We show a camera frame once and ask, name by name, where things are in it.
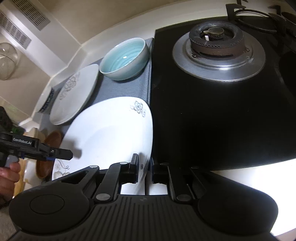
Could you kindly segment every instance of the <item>beige wall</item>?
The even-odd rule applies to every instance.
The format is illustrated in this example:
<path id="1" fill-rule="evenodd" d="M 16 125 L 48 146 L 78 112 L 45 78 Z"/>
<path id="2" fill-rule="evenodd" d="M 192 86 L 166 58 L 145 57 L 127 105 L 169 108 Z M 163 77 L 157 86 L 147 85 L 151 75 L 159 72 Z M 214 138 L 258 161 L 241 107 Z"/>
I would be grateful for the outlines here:
<path id="1" fill-rule="evenodd" d="M 0 34 L 0 43 L 9 42 Z M 49 76 L 24 54 L 14 74 L 8 80 L 0 80 L 0 105 L 9 117 L 19 123 L 31 116 L 33 109 L 49 81 Z"/>
<path id="2" fill-rule="evenodd" d="M 39 1 L 82 44 L 128 18 L 179 0 Z"/>

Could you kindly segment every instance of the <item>rusty burner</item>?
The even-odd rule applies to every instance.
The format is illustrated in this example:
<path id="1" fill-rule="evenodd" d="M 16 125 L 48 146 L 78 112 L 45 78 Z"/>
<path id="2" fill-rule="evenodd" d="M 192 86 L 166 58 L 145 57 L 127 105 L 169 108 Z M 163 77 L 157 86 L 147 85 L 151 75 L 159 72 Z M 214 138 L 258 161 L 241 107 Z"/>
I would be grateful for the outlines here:
<path id="1" fill-rule="evenodd" d="M 239 56 L 246 49 L 242 30 L 223 21 L 204 22 L 194 26 L 189 39 L 195 52 L 212 56 Z"/>

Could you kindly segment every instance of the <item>human hand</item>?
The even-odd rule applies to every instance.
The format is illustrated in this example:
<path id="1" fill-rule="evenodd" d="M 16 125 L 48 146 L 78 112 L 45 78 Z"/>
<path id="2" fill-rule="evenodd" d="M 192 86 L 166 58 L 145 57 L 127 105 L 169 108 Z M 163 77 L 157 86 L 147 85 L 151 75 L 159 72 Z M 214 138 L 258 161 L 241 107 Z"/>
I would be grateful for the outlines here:
<path id="1" fill-rule="evenodd" d="M 19 181 L 20 164 L 13 162 L 9 165 L 9 168 L 0 167 L 0 196 L 5 201 L 9 201 L 13 197 L 13 191 L 15 183 Z"/>

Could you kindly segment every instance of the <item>ventilation grille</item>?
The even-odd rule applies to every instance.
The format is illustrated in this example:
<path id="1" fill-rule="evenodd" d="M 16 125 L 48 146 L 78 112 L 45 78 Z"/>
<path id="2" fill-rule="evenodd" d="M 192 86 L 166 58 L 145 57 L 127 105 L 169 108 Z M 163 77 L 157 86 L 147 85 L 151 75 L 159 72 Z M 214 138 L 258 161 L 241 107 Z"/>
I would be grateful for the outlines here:
<path id="1" fill-rule="evenodd" d="M 0 26 L 8 32 L 24 49 L 31 42 L 31 39 L 23 33 L 4 13 L 0 11 Z"/>
<path id="2" fill-rule="evenodd" d="M 19 11 L 38 29 L 42 30 L 50 23 L 49 19 L 45 17 L 32 3 L 28 0 L 11 0 Z"/>

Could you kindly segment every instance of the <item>white plate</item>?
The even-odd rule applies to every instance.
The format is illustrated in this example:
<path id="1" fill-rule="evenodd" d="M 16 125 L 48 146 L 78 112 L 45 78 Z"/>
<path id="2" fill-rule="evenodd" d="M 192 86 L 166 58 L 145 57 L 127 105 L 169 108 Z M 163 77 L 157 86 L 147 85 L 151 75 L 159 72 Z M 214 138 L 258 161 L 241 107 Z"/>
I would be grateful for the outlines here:
<path id="1" fill-rule="evenodd" d="M 117 97 L 99 102 L 80 113 L 68 129 L 60 148 L 70 149 L 70 161 L 56 159 L 52 180 L 90 165 L 108 169 L 130 162 L 139 154 L 139 181 L 122 185 L 122 194 L 144 195 L 144 178 L 151 156 L 152 116 L 145 101 Z"/>
<path id="2" fill-rule="evenodd" d="M 98 73 L 99 66 L 91 64 L 69 78 L 52 106 L 49 117 L 52 124 L 61 125 L 76 116 L 90 98 Z"/>

